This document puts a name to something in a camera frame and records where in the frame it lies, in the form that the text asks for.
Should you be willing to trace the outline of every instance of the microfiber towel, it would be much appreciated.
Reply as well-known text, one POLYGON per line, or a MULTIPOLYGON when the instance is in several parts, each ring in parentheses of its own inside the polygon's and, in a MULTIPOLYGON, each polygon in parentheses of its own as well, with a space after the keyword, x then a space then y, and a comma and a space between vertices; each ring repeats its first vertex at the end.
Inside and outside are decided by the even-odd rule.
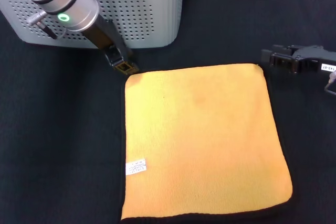
POLYGON ((234 214, 291 198, 257 65, 133 75, 125 86, 125 129, 126 163, 143 164, 125 178, 122 220, 234 214))

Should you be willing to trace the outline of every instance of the green indicator light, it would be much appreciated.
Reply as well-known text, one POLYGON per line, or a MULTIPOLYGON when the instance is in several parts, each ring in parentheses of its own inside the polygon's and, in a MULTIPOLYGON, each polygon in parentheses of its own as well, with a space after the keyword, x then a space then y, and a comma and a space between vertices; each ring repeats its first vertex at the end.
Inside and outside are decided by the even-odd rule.
POLYGON ((64 13, 58 14, 58 19, 63 22, 68 22, 70 20, 70 17, 64 13))

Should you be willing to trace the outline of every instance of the black table surface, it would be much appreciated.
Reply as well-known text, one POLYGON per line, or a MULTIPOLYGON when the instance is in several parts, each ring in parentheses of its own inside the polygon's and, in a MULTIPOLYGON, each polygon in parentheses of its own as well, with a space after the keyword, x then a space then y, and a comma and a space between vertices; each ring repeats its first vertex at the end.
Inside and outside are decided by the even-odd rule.
MULTIPOLYGON (((117 223, 125 77, 95 50, 29 45, 0 24, 0 223, 117 223)), ((184 0, 176 41, 135 53, 146 72, 259 63, 273 44, 336 51, 336 0, 184 0)), ((335 223, 328 76, 269 75, 296 200, 235 223, 335 223)))

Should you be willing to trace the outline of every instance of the yellow towel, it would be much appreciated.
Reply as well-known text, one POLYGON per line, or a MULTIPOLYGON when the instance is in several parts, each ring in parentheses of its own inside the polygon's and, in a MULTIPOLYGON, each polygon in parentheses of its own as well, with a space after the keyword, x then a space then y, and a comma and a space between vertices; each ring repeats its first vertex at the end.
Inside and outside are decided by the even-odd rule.
POLYGON ((148 72, 125 87, 122 219, 231 214, 286 202, 292 183, 263 71, 239 64, 148 72))

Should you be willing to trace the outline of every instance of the towel label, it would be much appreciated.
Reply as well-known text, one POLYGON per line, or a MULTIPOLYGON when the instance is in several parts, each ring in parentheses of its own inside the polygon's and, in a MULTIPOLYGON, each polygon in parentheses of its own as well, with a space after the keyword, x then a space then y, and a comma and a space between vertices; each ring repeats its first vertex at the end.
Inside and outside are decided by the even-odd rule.
POLYGON ((126 175, 144 172, 145 170, 147 170, 145 159, 126 163, 126 175))
POLYGON ((322 64, 321 70, 328 71, 328 72, 335 72, 336 66, 328 65, 328 64, 322 64))

